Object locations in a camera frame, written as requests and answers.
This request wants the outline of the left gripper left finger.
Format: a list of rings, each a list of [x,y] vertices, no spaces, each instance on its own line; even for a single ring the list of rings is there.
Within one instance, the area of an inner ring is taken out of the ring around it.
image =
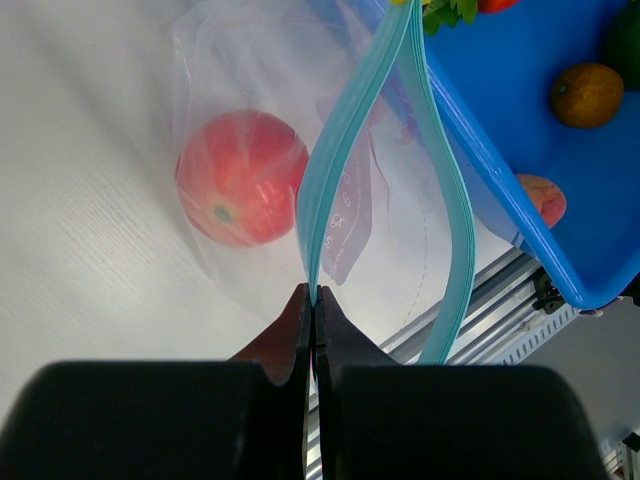
[[[312,308],[297,286],[226,361],[60,361],[1,430],[5,479],[301,479]]]

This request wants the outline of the brown orange fruit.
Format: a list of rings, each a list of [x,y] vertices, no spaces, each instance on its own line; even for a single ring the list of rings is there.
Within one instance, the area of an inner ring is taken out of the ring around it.
[[[594,62],[571,66],[550,90],[551,110],[565,126],[598,128],[617,114],[624,97],[623,78],[612,68]]]

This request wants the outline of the pink peach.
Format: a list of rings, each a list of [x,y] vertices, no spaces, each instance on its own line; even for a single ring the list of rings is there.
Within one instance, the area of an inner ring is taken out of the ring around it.
[[[521,187],[543,219],[551,229],[566,213],[567,201],[560,188],[552,181],[531,174],[517,174]]]

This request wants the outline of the red apple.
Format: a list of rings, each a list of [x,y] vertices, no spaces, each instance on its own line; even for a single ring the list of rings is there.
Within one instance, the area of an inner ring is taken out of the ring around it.
[[[286,122],[259,110],[225,112],[194,133],[175,172],[191,224],[213,242],[248,248],[293,228],[309,159]]]

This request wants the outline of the clear zip top bag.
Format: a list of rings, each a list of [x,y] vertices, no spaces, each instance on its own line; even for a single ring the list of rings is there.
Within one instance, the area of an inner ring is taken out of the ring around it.
[[[354,323],[404,326],[440,302],[417,360],[446,361],[475,273],[473,213],[428,73],[423,1],[202,1],[172,27],[174,148],[241,109],[291,126],[309,159],[293,228],[217,244],[219,288],[272,317],[326,287]]]

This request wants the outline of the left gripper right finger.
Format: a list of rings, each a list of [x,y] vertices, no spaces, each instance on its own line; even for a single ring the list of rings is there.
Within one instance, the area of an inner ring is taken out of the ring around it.
[[[345,316],[314,308],[327,479],[603,479],[568,383],[535,366],[403,366]]]

